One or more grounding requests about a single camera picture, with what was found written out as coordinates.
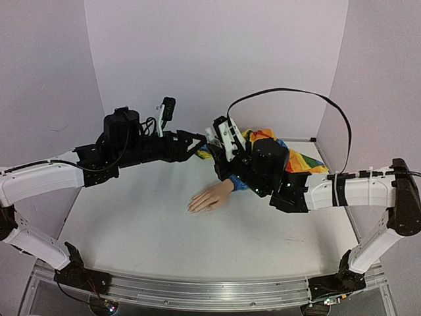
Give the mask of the clear nail polish bottle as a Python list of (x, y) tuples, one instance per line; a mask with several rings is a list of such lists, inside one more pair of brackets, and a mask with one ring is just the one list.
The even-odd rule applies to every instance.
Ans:
[(206, 136), (206, 139), (207, 139), (207, 143), (208, 144), (211, 144), (211, 145), (215, 145), (217, 147), (220, 147), (220, 141), (216, 137), (216, 134), (214, 133), (214, 131), (212, 130), (211, 127), (206, 127), (205, 128), (205, 136)]

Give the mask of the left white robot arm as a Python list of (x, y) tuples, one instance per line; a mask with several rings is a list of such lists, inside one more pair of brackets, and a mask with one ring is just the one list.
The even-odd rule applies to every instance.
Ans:
[(172, 119), (164, 106), (145, 132), (140, 115), (127, 107), (104, 118), (103, 133), (91, 145), (62, 155), (1, 170), (1, 241), (30, 254), (55, 270), (59, 285), (106, 294), (111, 275), (86, 268), (79, 250), (33, 227), (15, 208), (26, 198), (66, 188), (89, 188), (118, 178), (122, 168), (164, 161), (187, 161), (206, 137), (184, 130), (164, 131)]

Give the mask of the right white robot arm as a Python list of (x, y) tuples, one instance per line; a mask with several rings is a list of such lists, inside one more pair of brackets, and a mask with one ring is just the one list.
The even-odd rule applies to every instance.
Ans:
[(288, 172), (289, 151), (273, 139), (255, 142), (250, 153), (208, 144), (220, 180), (234, 175), (270, 206), (284, 213), (308, 213), (345, 206), (383, 206), (381, 219), (341, 258), (338, 272), (310, 278), (312, 302), (328, 304), (366, 287), (369, 268), (396, 242), (420, 233), (420, 194), (403, 159), (390, 167), (354, 173)]

